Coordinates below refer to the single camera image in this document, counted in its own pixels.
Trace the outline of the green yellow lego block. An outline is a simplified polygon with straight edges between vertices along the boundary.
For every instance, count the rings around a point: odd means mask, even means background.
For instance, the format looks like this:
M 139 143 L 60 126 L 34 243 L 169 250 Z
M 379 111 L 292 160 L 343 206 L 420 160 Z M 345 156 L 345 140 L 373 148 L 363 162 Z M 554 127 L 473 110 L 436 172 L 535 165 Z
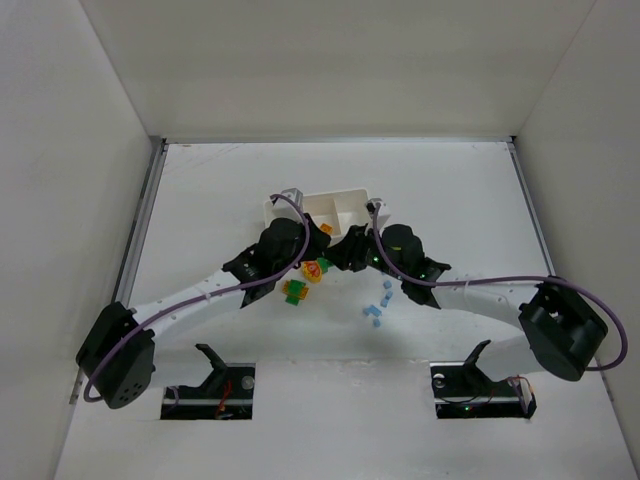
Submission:
M 332 228 L 330 225 L 326 224 L 326 223 L 323 223 L 323 224 L 320 226 L 320 230 L 321 230 L 322 232 L 324 232 L 324 233 L 328 234 L 328 235 L 331 235 L 331 234 L 333 233 L 333 228 Z

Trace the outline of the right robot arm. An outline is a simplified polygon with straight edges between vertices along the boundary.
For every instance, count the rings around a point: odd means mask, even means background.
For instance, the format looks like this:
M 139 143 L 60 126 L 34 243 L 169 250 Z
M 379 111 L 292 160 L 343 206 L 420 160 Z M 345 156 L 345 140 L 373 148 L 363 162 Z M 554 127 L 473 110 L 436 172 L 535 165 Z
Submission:
M 427 257 L 407 225 L 392 225 L 380 237 L 367 226 L 353 226 L 326 257 L 341 270 L 371 267 L 397 278 L 418 305 L 469 312 L 519 329 L 516 337 L 480 343 L 473 358 L 493 381 L 547 371 L 576 382 L 608 333 L 599 315 L 560 279 L 479 285 L 471 275 Z

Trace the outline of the white three-compartment container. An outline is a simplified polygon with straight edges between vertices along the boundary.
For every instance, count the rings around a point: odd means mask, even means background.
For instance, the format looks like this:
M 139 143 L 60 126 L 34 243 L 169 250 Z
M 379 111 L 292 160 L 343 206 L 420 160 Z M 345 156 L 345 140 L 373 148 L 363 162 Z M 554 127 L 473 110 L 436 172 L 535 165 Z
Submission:
M 362 226 L 369 222 L 365 204 L 369 200 L 366 189 L 350 189 L 325 193 L 304 194 L 299 209 L 311 215 L 320 228 L 323 223 L 333 228 L 331 243 L 340 241 L 351 226 Z

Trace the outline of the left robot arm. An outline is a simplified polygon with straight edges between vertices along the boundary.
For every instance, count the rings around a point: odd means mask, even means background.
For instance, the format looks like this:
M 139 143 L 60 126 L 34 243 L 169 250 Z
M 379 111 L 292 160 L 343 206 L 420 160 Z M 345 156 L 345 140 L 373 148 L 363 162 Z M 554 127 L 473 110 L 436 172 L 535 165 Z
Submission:
M 129 405 L 152 384 L 162 341 L 256 302 L 289 270 L 321 257 L 330 242 L 308 214 L 301 221 L 277 218 L 256 243 L 200 282 L 137 307 L 108 304 L 76 354 L 87 377 L 83 399 L 111 409 Z

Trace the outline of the green yellow lego stack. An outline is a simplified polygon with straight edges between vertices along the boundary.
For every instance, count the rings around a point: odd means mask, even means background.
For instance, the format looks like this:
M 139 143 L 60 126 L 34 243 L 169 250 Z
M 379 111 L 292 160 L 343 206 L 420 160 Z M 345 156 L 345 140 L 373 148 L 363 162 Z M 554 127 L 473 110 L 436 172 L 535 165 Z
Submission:
M 306 283 L 299 280 L 287 280 L 282 287 L 282 292 L 286 296 L 285 301 L 295 306 L 306 299 L 308 291 L 309 287 Z

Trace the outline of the yellow oval printed lego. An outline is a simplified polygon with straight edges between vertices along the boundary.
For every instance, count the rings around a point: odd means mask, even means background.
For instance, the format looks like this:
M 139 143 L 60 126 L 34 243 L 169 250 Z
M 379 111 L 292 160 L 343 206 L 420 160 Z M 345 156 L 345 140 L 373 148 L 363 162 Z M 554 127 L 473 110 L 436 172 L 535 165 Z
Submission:
M 328 272 L 331 263 L 325 258 L 318 258 L 313 261 L 305 261 L 301 265 L 303 276 L 311 283 L 320 283 L 323 276 Z

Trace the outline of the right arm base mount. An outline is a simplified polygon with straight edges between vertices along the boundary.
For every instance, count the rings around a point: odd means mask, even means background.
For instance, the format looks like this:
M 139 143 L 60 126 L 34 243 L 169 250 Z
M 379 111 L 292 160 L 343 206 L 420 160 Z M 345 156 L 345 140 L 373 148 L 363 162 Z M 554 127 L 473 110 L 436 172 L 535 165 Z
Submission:
M 526 377 L 510 376 L 491 380 L 477 362 L 489 340 L 480 342 L 462 361 L 430 364 L 431 388 L 436 417 L 445 419 L 530 420 L 537 410 L 537 399 Z

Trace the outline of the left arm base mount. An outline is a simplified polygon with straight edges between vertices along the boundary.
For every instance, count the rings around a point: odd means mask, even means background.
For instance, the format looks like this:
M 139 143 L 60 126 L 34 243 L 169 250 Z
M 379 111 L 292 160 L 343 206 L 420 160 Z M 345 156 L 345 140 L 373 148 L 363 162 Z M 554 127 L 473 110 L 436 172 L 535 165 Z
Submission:
M 207 358 L 207 376 L 194 385 L 164 390 L 160 419 L 251 420 L 255 391 L 255 363 L 227 363 L 208 344 L 195 348 Z

